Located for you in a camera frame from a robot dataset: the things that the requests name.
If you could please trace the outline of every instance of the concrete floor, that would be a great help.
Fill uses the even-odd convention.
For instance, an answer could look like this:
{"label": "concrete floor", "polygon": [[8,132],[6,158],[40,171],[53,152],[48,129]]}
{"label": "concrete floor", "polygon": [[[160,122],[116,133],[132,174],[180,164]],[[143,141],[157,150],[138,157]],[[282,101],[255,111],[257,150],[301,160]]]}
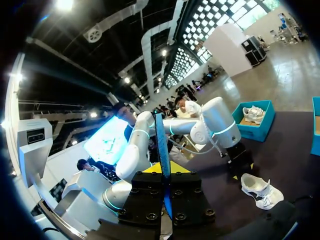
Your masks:
{"label": "concrete floor", "polygon": [[272,100],[276,111],[313,111],[320,96],[320,61],[311,42],[274,43],[266,60],[237,76],[222,74],[196,94],[199,104],[222,97],[229,110],[241,102]]}

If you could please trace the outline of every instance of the shoe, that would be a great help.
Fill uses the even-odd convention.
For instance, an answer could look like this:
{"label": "shoe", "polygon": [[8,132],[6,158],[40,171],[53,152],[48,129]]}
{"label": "shoe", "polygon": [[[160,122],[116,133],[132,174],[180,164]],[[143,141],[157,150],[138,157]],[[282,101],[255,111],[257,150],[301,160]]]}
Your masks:
{"label": "shoe", "polygon": [[251,108],[244,107],[242,112],[246,122],[253,122],[256,124],[261,124],[266,114],[265,111],[256,106],[252,106]]}
{"label": "shoe", "polygon": [[260,177],[245,173],[241,177],[241,185],[241,190],[253,197],[255,205],[260,209],[270,210],[284,200],[282,192],[270,185],[270,180],[265,182]]}

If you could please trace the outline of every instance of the white robotic arm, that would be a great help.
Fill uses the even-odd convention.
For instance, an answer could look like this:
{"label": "white robotic arm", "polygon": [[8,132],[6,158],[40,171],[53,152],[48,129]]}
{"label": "white robotic arm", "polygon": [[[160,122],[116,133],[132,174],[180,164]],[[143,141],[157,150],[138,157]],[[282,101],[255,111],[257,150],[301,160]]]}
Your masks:
{"label": "white robotic arm", "polygon": [[[221,97],[216,97],[202,106],[200,118],[171,118],[163,120],[166,134],[190,134],[197,144],[211,142],[215,134],[219,145],[225,149],[236,145],[241,134]],[[128,146],[119,160],[115,172],[119,178],[130,183],[137,171],[148,169],[147,159],[150,136],[155,134],[154,118],[148,111],[137,117]]]}

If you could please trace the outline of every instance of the monitor screen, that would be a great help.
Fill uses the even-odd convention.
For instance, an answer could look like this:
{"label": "monitor screen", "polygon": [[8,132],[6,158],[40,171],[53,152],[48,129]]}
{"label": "monitor screen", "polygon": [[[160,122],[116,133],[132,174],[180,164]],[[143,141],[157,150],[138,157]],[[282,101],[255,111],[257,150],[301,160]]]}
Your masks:
{"label": "monitor screen", "polygon": [[84,144],[84,149],[96,162],[116,164],[128,145],[124,135],[127,125],[126,121],[112,117],[90,137]]}

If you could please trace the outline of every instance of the teal bin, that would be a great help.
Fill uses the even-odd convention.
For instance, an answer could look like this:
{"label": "teal bin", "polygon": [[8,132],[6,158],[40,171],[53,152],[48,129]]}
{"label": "teal bin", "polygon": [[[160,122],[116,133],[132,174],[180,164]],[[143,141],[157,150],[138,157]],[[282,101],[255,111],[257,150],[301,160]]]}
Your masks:
{"label": "teal bin", "polygon": [[320,117],[320,96],[314,96],[312,98],[312,103],[313,103],[313,140],[312,140],[311,154],[320,156],[320,134],[317,134],[317,130],[316,130],[317,121],[318,121],[318,124],[320,124],[319,119],[317,119],[317,117]]}
{"label": "teal bin", "polygon": [[[265,111],[265,115],[261,124],[260,125],[240,124],[244,118],[242,109],[251,108],[253,105]],[[245,139],[252,139],[259,142],[264,142],[266,140],[266,137],[271,128],[275,115],[276,115],[276,112],[270,100],[242,102],[236,107],[236,109],[232,113],[235,123],[237,124],[240,130],[241,136]]]}

